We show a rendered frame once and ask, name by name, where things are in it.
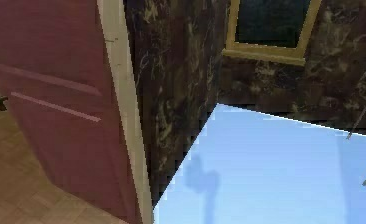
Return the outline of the yellow framed window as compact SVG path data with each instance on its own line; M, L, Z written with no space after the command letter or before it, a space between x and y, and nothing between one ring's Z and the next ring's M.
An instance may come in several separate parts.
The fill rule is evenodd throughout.
M322 0L230 0L224 56L304 66Z

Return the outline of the reddish brown room door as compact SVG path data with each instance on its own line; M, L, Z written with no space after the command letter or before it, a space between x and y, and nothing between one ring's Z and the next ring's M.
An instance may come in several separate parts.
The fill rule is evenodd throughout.
M97 0L0 0L0 95L55 186L142 224Z

